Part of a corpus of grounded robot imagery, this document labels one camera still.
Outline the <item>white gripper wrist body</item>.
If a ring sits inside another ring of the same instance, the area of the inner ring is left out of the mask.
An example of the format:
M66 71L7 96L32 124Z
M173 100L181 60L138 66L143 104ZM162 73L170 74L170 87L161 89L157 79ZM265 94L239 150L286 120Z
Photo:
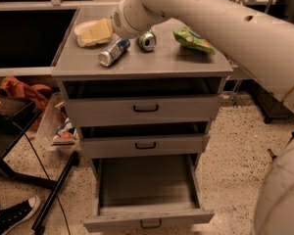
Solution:
M147 9L140 0L122 0L111 12L110 20L116 35L121 38L136 38L153 25L167 18Z

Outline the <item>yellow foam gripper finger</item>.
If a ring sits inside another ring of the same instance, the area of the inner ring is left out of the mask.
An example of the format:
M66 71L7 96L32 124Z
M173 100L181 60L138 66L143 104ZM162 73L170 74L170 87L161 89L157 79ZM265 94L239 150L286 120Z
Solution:
M80 47L94 46L96 44L107 43L113 36L113 29L111 21L101 19L96 21L96 24L76 37L77 43Z

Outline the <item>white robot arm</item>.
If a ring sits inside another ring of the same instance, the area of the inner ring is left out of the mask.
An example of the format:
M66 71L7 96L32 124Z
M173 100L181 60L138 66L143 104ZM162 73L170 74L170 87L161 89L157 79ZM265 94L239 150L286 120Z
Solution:
M190 26L294 114L294 24L229 0L122 0L107 16L134 38L170 18ZM294 137L272 163L251 235L294 235Z

